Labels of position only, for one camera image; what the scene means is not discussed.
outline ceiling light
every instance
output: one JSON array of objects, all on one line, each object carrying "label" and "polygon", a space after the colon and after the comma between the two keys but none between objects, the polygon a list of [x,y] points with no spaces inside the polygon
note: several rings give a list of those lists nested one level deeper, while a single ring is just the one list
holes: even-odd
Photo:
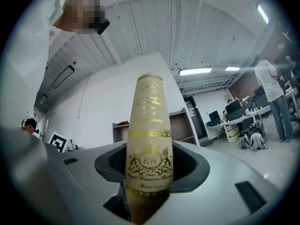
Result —
[{"label": "ceiling light", "polygon": [[209,73],[212,70],[211,67],[206,68],[192,68],[192,69],[181,69],[179,71],[179,76],[198,74],[198,73]]},{"label": "ceiling light", "polygon": [[225,71],[238,71],[239,67],[227,67]]},{"label": "ceiling light", "polygon": [[46,96],[46,95],[44,94],[43,97],[41,98],[41,100],[39,101],[39,103],[40,103],[40,104],[43,104],[47,98],[48,98],[48,96]]},{"label": "ceiling light", "polygon": [[62,71],[62,73],[55,79],[55,81],[52,83],[51,87],[54,89],[57,89],[57,87],[67,79],[72,73],[74,73],[75,69],[69,65],[65,70]]},{"label": "ceiling light", "polygon": [[264,12],[263,8],[261,7],[261,5],[258,4],[257,10],[258,10],[259,13],[261,14],[261,16],[262,16],[262,18],[264,19],[264,21],[266,22],[266,24],[269,24],[269,19],[268,19],[266,13]]}]

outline bottle holder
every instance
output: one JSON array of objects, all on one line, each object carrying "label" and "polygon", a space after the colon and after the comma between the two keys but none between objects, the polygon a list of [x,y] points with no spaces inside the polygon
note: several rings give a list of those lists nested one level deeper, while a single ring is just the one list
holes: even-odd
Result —
[{"label": "bottle holder", "polygon": [[[191,192],[206,180],[210,172],[210,165],[200,154],[194,153],[175,142],[172,144],[172,149],[174,181],[169,192]],[[107,181],[119,182],[121,184],[118,195],[109,199],[104,204],[104,207],[114,214],[130,220],[124,186],[125,162],[126,144],[100,155],[95,160],[95,168]]]}]

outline gray floor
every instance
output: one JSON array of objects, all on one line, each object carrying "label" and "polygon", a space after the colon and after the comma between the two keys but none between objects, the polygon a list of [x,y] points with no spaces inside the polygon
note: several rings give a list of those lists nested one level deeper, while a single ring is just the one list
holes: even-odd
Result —
[{"label": "gray floor", "polygon": [[292,121],[293,140],[280,143],[273,116],[263,119],[268,150],[252,152],[240,150],[239,140],[228,143],[224,138],[214,141],[206,148],[235,156],[257,170],[264,178],[272,182],[278,189],[289,186],[300,158],[300,129],[297,122]]}]

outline ceiling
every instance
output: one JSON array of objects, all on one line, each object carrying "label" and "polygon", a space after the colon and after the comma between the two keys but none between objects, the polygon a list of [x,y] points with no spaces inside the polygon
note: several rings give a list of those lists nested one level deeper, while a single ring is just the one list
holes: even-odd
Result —
[{"label": "ceiling", "polygon": [[[49,48],[36,105],[46,111],[89,74],[160,52],[183,95],[228,88],[253,62],[271,36],[277,12],[270,0],[100,0],[110,26],[103,35],[64,33]],[[260,4],[268,18],[258,13]],[[51,84],[68,66],[75,72],[57,89]],[[242,67],[238,72],[226,67]],[[183,68],[211,67],[208,74],[179,76]],[[38,102],[43,94],[48,99]]]}]

